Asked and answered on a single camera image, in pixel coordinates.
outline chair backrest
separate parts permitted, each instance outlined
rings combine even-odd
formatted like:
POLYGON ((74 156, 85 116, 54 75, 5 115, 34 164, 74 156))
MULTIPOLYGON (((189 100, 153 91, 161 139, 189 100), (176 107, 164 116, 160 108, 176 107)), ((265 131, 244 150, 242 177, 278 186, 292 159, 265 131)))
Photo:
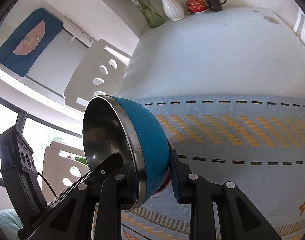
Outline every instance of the chair backrest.
POLYGON ((115 95, 127 65, 105 47, 130 58, 105 40, 95 41, 73 73, 64 92, 65 105, 84 112, 88 101, 96 95, 115 95))
MULTIPOLYGON (((64 185, 63 179, 68 179, 74 183, 79 178, 71 173, 71 169, 79 169, 81 176, 89 171, 88 166, 70 158, 59 156, 61 150, 85 156, 84 151, 55 141, 46 147, 42 173, 57 195, 68 187, 64 185)), ((42 193, 49 203, 54 198, 54 195, 44 181, 42 181, 41 186, 42 193)))
POLYGON ((294 32, 298 36, 298 38, 302 41, 305 45, 305 14, 299 8, 297 22, 294 26, 294 32))

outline decorative carving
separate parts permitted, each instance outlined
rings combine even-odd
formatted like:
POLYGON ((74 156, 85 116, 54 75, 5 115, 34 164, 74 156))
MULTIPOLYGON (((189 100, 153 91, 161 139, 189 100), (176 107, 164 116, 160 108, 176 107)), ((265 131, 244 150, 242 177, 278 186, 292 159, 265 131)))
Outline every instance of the decorative carving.
POLYGON ((74 23, 67 16, 63 18, 63 27, 89 47, 95 42, 95 39, 91 35, 89 35, 85 30, 83 30, 79 25, 74 23))

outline screw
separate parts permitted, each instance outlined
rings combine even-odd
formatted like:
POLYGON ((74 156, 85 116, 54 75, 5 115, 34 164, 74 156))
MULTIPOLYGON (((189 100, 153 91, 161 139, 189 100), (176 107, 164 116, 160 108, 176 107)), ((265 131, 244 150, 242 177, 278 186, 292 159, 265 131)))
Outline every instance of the screw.
POLYGON ((228 182, 226 182, 226 186, 227 186, 227 188, 234 188, 235 184, 231 181, 228 181, 228 182))
POLYGON ((85 190, 86 188, 87 188, 87 184, 86 183, 80 183, 77 186, 77 189, 79 189, 79 190, 85 190))
POLYGON ((198 175, 197 174, 195 174, 195 173, 190 173, 189 175, 188 175, 188 178, 189 179, 198 179, 198 175))
POLYGON ((118 173, 115 175, 115 180, 122 180, 124 178, 124 174, 118 173))

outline blue cushion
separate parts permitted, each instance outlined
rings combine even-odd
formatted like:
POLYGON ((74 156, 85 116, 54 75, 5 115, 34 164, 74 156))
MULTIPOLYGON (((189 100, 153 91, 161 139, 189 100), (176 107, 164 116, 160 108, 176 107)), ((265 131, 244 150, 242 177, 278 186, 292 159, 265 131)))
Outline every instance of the blue cushion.
POLYGON ((45 9, 40 8, 33 11, 0 47, 0 63, 19 76, 24 77, 40 53, 62 29, 63 23, 45 9), (15 54, 14 50, 17 46, 41 21, 44 21, 46 30, 35 49, 26 55, 15 54))

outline teapot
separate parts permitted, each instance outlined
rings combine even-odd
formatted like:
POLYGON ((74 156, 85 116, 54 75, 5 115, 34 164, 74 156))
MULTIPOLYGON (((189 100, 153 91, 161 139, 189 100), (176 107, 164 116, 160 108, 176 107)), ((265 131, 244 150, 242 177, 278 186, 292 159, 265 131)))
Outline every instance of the teapot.
POLYGON ((222 10, 222 4, 225 4, 227 0, 224 0, 223 3, 220 3, 220 0, 206 0, 209 4, 209 7, 214 12, 219 12, 222 10))

